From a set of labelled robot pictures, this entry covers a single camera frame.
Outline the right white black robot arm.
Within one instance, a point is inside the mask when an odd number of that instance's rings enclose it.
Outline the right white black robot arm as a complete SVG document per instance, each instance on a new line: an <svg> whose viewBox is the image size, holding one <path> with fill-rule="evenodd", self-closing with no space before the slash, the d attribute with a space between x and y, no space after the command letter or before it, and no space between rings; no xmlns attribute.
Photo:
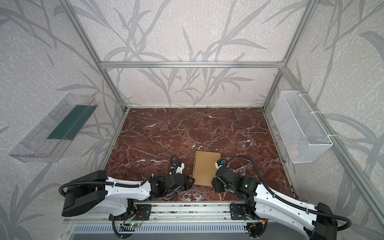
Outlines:
<svg viewBox="0 0 384 240"><path fill-rule="evenodd" d="M313 205L295 200L287 195L271 194L257 179L240 177L228 167L217 167L212 185L217 193L230 192L244 201L243 205L231 204L235 218L244 216L252 220L271 220L291 228L309 240L337 239L338 221L319 216L310 211L332 215L331 208L323 203Z"/></svg>

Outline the brown cardboard box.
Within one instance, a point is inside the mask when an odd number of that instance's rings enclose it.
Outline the brown cardboard box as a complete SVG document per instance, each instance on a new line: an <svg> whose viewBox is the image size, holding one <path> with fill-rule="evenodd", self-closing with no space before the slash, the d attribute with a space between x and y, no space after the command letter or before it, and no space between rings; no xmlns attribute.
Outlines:
<svg viewBox="0 0 384 240"><path fill-rule="evenodd" d="M195 185L211 187L211 181L216 177L216 163L221 159L220 153L201 152L195 154L195 164L192 178Z"/></svg>

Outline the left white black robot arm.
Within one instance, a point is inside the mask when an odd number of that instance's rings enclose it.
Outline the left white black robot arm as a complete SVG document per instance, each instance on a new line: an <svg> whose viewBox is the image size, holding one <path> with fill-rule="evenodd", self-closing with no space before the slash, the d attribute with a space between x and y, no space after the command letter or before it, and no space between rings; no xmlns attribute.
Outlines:
<svg viewBox="0 0 384 240"><path fill-rule="evenodd" d="M144 181L124 181L96 171L59 187L65 198L62 216L75 217L87 212L114 217L134 210L134 201L157 201L188 191L195 179L181 173L151 176Z"/></svg>

